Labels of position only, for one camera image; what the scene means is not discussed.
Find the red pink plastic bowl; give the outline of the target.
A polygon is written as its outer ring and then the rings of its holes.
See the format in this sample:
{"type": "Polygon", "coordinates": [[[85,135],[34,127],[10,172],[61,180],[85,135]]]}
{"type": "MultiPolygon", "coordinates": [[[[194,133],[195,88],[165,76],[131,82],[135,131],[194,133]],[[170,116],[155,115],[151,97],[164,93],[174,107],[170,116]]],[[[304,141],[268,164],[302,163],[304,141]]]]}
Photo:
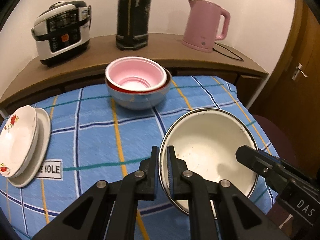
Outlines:
{"type": "Polygon", "coordinates": [[[161,88],[167,80],[165,69],[155,61],[138,56],[118,58],[105,69],[105,77],[116,88],[147,93],[161,88]]]}

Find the plain white flat plate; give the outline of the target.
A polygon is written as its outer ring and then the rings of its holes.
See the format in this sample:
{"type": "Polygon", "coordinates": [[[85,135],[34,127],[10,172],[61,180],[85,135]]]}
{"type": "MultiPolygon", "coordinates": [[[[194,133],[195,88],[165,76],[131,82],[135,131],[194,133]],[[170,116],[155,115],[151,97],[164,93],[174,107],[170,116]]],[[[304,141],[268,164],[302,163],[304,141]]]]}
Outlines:
{"type": "Polygon", "coordinates": [[[9,178],[11,185],[17,188],[27,186],[37,175],[46,156],[51,134],[51,120],[46,110],[35,108],[39,124],[39,135],[35,151],[25,170],[15,178],[9,178]]]}

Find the white black rice cooker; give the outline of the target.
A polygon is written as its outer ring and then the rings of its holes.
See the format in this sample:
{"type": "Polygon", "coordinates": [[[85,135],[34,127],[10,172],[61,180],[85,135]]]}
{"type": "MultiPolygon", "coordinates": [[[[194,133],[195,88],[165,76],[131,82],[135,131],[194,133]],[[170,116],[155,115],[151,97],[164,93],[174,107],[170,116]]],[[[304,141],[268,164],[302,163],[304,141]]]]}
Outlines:
{"type": "Polygon", "coordinates": [[[39,61],[50,67],[87,49],[92,7],[84,1],[57,2],[37,17],[31,29],[39,61]]]}

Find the stainless steel bowl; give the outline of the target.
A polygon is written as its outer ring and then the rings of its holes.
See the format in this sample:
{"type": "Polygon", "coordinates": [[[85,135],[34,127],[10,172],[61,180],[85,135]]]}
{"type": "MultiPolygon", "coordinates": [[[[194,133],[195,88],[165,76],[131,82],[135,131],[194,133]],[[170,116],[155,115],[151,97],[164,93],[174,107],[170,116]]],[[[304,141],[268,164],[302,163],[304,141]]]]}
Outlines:
{"type": "Polygon", "coordinates": [[[121,90],[112,85],[106,78],[105,83],[111,98],[117,104],[130,110],[141,111],[150,109],[165,99],[172,80],[170,72],[167,69],[165,71],[167,74],[166,83],[161,88],[147,93],[131,93],[129,90],[121,90]]]}

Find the pink electric kettle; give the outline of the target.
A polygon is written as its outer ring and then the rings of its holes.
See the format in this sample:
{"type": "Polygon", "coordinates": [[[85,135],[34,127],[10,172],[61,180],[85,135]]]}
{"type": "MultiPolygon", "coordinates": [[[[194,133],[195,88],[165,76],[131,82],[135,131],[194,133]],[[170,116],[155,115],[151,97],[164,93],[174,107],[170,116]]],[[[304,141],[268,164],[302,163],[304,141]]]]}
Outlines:
{"type": "Polygon", "coordinates": [[[215,41],[224,40],[231,20],[230,13],[206,0],[190,0],[190,14],[182,44],[205,53],[213,51],[215,41]]]}

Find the black tall thermos flask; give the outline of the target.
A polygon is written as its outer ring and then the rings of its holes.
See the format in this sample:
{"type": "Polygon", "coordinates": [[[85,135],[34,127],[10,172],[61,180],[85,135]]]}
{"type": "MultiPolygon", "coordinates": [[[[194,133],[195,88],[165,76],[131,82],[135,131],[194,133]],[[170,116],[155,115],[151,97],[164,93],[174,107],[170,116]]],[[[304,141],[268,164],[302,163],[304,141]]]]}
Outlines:
{"type": "Polygon", "coordinates": [[[148,45],[151,0],[118,0],[116,45],[139,50],[148,45]]]}

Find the dark red chair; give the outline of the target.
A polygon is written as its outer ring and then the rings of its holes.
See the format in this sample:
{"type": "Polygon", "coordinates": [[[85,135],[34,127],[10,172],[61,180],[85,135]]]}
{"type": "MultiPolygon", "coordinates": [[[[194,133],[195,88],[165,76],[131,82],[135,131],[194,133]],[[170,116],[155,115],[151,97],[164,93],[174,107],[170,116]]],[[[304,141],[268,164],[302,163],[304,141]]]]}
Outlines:
{"type": "Polygon", "coordinates": [[[298,167],[295,151],[287,136],[267,118],[255,114],[253,117],[270,139],[272,145],[276,149],[277,154],[282,159],[288,161],[291,165],[298,167]]]}

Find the right brown wooden door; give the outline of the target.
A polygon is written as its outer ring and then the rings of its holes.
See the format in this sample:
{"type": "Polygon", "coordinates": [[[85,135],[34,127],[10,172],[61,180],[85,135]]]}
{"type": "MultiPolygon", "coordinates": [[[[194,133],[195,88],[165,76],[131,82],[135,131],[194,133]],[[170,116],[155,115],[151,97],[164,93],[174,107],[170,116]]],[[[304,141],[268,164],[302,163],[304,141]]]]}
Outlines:
{"type": "Polygon", "coordinates": [[[298,168],[319,171],[319,22],[303,0],[296,0],[291,30],[280,59],[249,108],[267,118],[289,139],[298,168]],[[301,63],[303,72],[292,80],[301,63]]]}

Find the white enamel bowl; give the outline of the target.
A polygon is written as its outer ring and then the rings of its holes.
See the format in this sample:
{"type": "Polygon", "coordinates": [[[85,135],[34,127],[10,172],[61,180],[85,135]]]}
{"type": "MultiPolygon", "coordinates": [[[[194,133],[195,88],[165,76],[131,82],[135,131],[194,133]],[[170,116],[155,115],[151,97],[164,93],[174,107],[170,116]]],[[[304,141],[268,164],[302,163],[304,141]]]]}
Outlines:
{"type": "Polygon", "coordinates": [[[256,187],[258,175],[239,163],[235,153],[257,143],[245,124],[233,114],[217,108],[199,108],[178,118],[166,132],[159,150],[158,174],[165,194],[170,194],[167,147],[173,146],[176,157],[204,179],[219,182],[227,179],[246,197],[256,187]]]}

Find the blue checked tablecloth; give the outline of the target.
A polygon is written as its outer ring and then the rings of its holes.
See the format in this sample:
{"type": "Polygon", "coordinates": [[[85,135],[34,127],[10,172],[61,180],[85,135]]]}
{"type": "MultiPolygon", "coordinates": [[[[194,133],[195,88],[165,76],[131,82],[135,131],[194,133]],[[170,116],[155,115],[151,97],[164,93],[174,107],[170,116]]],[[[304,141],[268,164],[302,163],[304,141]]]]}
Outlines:
{"type": "Polygon", "coordinates": [[[1,178],[1,209],[21,239],[31,239],[98,180],[118,181],[137,170],[152,146],[159,145],[170,125],[187,111],[228,111],[246,124],[260,149],[277,153],[239,101],[236,87],[219,77],[174,77],[165,100],[146,111],[120,107],[105,85],[84,86],[37,100],[34,106],[51,119],[44,165],[56,168],[62,178],[37,178],[21,189],[1,178]]]}

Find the brown wooden sideboard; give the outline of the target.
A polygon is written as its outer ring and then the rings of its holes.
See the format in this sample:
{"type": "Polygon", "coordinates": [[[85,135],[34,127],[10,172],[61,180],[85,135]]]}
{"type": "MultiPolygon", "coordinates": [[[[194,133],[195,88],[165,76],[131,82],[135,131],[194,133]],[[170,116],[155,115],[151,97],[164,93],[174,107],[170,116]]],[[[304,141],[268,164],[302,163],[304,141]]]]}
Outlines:
{"type": "Polygon", "coordinates": [[[182,44],[173,34],[150,34],[140,50],[120,50],[113,35],[91,39],[80,55],[53,67],[30,61],[1,98],[4,116],[16,109],[81,87],[103,83],[136,94],[154,91],[164,83],[161,69],[172,75],[215,75],[234,84],[247,103],[267,72],[252,59],[228,46],[216,44],[202,52],[182,44]]]}

